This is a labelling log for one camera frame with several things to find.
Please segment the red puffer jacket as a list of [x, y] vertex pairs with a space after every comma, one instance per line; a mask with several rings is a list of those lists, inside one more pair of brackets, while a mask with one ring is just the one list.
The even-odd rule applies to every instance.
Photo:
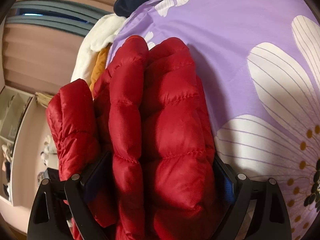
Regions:
[[88, 202], [109, 239], [209, 239], [216, 204], [214, 139], [189, 48], [171, 37], [148, 48], [129, 37], [90, 89], [78, 79], [46, 110], [59, 177], [102, 156], [112, 180]]

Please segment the yellow hanging cloth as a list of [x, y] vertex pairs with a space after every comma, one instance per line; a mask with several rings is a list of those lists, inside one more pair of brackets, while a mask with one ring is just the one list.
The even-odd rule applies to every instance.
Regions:
[[35, 93], [36, 96], [36, 101], [39, 105], [41, 105], [44, 108], [48, 107], [49, 102], [52, 100], [52, 98], [54, 97], [51, 94], [47, 94], [47, 93], [40, 93], [40, 92], [36, 92]]

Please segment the orange folded garment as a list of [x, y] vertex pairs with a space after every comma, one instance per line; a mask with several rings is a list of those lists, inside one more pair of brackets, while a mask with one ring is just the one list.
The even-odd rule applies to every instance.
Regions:
[[106, 61], [107, 61], [108, 53], [109, 53], [111, 46], [112, 46], [111, 43], [108, 44], [107, 47], [103, 48], [97, 56], [97, 59], [96, 59], [96, 62], [95, 62], [95, 65], [94, 65], [94, 68], [93, 68], [92, 74], [91, 74], [91, 84], [89, 86], [92, 94], [93, 94], [94, 85], [95, 85], [97, 79], [105, 70]]

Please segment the beige curtain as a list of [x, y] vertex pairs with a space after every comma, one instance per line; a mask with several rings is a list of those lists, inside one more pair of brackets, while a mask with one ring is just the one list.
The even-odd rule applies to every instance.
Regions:
[[[65, 0], [112, 12], [116, 0]], [[29, 93], [54, 94], [69, 83], [83, 38], [24, 23], [2, 23], [4, 83]]]

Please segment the purple floral bed sheet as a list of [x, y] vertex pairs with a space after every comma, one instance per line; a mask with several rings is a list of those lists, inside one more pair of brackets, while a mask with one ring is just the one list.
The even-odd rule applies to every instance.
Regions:
[[319, 239], [319, 0], [150, 0], [131, 35], [186, 43], [206, 94], [219, 157], [273, 177], [292, 239]]

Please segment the white fleece garment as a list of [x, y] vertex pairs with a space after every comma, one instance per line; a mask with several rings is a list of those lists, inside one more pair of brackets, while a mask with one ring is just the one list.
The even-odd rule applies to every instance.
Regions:
[[76, 57], [71, 82], [83, 79], [91, 84], [91, 75], [100, 51], [114, 42], [126, 18], [108, 14], [100, 18], [85, 36]]

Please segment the white wall shelf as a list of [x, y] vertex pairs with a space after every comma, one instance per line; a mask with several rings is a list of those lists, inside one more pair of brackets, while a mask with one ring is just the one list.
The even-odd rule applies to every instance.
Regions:
[[25, 143], [36, 109], [35, 96], [4, 86], [1, 90], [1, 200], [21, 204]]

